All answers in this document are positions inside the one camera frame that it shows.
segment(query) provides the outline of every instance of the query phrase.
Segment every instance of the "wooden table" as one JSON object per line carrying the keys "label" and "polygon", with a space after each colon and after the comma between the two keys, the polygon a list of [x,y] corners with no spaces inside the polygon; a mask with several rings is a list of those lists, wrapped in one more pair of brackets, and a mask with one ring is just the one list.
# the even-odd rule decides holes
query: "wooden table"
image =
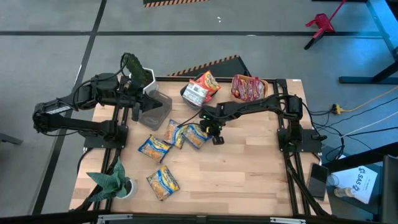
{"label": "wooden table", "polygon": [[[230,83],[220,84],[222,89],[210,103],[213,106],[217,102],[230,100]],[[290,94],[296,94],[305,101],[300,80],[287,80],[287,84]],[[180,90],[184,85],[185,82],[159,82],[159,91],[173,99],[169,118],[179,123],[196,113],[182,101]],[[273,94],[271,85],[268,95],[270,94]],[[93,121],[111,119],[113,109],[112,106],[97,105]],[[153,132],[142,124],[128,119],[129,136],[126,148],[121,153],[121,161],[126,176],[137,181],[139,190],[134,197],[124,200],[114,199],[111,208],[113,212],[292,215],[284,160],[278,147],[276,129],[279,126],[276,114],[272,112],[248,114],[227,122],[221,132],[225,140],[224,145],[214,146],[208,141],[197,151],[185,143],[182,150],[173,147],[159,164],[137,149],[149,134],[162,139],[168,123],[167,118],[159,130]],[[303,128],[311,128],[306,111],[301,124]],[[307,180],[310,164],[318,161],[312,154],[300,155],[303,173]],[[94,149],[83,159],[70,208],[79,206],[95,187],[96,184],[86,172],[100,172],[103,156],[104,149]],[[180,186],[178,192],[163,202],[157,200],[146,181],[146,177],[162,165],[167,165]],[[299,211],[303,213],[301,194],[297,186],[295,192]],[[331,213],[327,195],[325,201],[320,204],[323,209]]]}

